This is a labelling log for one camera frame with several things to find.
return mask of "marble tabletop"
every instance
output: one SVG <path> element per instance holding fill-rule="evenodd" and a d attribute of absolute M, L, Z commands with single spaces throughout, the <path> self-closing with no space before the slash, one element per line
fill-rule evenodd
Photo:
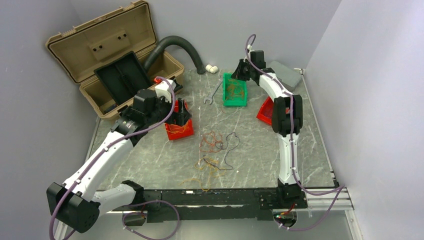
<path fill-rule="evenodd" d="M 214 95 L 211 105 L 203 103 L 203 98 L 225 72 L 229 71 L 198 75 L 195 70 L 186 70 L 184 88 L 177 97 L 185 99 L 188 104 L 194 135 L 168 140 L 165 126 L 157 127 L 115 165 L 99 188 L 111 189 L 124 180 L 132 180 L 145 189 L 193 189 L 199 188 L 200 184 L 206 189 L 276 187 L 280 168 L 278 140 L 271 126 L 256 118 L 268 97 L 266 92 L 255 82 L 248 81 L 246 107 L 224 107 L 222 87 Z M 301 182 L 305 187 L 333 187 L 329 162 L 304 83 L 301 82 L 293 93 L 300 94 L 303 99 L 303 127 L 297 149 Z M 111 126 L 111 122 L 100 121 L 91 154 L 103 142 Z M 224 147 L 228 134 L 235 132 L 239 137 L 238 146 L 226 157 L 234 170 L 210 173 L 209 168 L 195 168 L 203 155 L 218 161 L 220 168 L 225 168 L 225 154 L 238 143 L 238 139 L 230 135 L 227 150 L 217 152 L 218 149 L 213 148 L 213 153 L 203 152 L 209 147 L 200 146 L 202 139 L 206 137 L 212 141 L 209 135 L 205 135 L 211 131 L 222 135 Z"/>

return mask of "wall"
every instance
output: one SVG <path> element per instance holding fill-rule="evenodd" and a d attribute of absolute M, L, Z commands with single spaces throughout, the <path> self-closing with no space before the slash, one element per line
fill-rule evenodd
<path fill-rule="evenodd" d="M 68 0 L 14 0 L 0 23 L 0 239 L 47 239 L 46 189 L 83 164 L 96 117 L 44 43 L 80 20 Z"/>
<path fill-rule="evenodd" d="M 424 3 L 343 0 L 306 79 L 365 239 L 423 239 Z"/>
<path fill-rule="evenodd" d="M 292 68 L 306 67 L 341 0 L 151 0 L 159 39 L 186 38 L 206 64 L 235 69 L 244 56 L 246 39 L 257 34 L 254 49 L 265 60 Z M 130 0 L 71 0 L 83 22 L 127 6 Z M 178 47 L 167 48 L 187 68 L 190 57 Z"/>

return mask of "case lid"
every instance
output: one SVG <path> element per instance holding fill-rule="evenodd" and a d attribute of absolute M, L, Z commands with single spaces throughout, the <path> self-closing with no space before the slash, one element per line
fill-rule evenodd
<path fill-rule="evenodd" d="M 139 0 L 52 36 L 45 45 L 71 79 L 80 84 L 93 76 L 95 69 L 156 42 L 149 4 Z"/>

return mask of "metal wrench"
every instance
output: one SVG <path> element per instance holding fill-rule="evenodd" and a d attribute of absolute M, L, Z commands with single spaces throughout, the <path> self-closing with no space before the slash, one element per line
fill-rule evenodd
<path fill-rule="evenodd" d="M 211 105 L 212 102 L 214 101 L 214 99 L 212 98 L 214 96 L 214 94 L 217 92 L 218 88 L 220 87 L 221 83 L 223 82 L 222 79 L 218 79 L 218 83 L 216 84 L 215 88 L 209 93 L 208 96 L 206 96 L 205 98 L 203 98 L 203 103 L 206 104 L 206 101 L 209 100 L 209 104 Z"/>

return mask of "tan case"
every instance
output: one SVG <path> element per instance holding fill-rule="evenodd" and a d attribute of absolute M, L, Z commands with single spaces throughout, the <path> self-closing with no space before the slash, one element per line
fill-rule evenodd
<path fill-rule="evenodd" d="M 133 98 L 105 113 L 115 101 L 94 70 L 130 51 L 134 51 L 143 63 L 157 41 L 149 4 L 139 0 L 52 36 L 45 46 L 73 82 L 80 85 L 79 90 L 97 115 L 113 121 L 124 107 L 133 104 Z M 167 79 L 175 77 L 177 83 L 182 85 L 183 71 L 184 66 L 165 51 L 147 74 L 151 79 L 156 76 Z"/>

